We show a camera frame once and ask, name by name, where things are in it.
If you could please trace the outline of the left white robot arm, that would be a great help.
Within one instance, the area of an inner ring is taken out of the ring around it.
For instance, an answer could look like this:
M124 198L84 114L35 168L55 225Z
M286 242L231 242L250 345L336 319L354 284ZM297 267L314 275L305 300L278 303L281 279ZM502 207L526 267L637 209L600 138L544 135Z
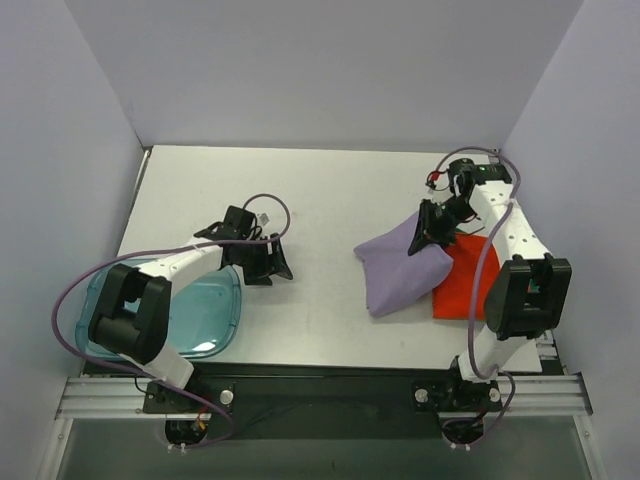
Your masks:
M166 398L182 412L195 409L201 385L194 365L168 340L172 298L201 277L226 267L242 269L247 285L270 286L271 277L293 273L284 257L283 230L263 232L258 216L230 206L224 218L193 234L176 249L136 266L118 262L107 270L88 324L88 339L168 384Z

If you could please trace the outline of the purple t shirt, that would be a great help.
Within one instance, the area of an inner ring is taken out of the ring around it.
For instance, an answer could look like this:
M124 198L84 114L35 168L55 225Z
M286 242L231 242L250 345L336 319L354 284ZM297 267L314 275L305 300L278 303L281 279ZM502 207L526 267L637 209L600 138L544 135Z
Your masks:
M374 318L413 305L438 287L450 274L454 261L431 244L410 255L418 215L354 248L365 275L366 308Z

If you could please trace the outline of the teal transparent plastic bin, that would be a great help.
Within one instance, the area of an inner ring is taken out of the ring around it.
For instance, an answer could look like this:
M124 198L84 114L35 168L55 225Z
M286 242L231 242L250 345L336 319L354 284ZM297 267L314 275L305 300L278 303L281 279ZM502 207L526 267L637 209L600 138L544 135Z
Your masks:
M89 340L88 328L108 270L90 280L75 326L78 350L107 361L118 356ZM225 267L210 272L182 289L171 300L167 340L186 359L208 358L233 340L242 310L241 282L236 271Z

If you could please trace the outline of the folded orange t shirt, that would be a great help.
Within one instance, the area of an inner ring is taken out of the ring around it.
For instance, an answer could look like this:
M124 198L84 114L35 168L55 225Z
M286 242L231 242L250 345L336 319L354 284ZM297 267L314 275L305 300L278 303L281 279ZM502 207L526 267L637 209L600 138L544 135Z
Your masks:
M447 278L432 292L433 317L438 320L466 320L468 318L476 265L486 238L479 235L456 235L456 243L445 252L453 259ZM495 248L491 246L486 256L479 283L476 315L485 320L484 302L496 280L500 265Z

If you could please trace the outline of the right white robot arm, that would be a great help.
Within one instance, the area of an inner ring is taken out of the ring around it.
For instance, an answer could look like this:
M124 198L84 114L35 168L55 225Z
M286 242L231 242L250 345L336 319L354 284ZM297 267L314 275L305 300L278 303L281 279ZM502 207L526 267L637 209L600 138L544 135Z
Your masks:
M560 321L572 267L539 240L516 199L521 176L504 156L477 164L459 151L448 154L427 177L448 178L448 198L424 199L408 253L456 241L469 219L488 233L472 283L467 349L457 358L459 374L443 383L448 404L465 408L523 346L555 329Z

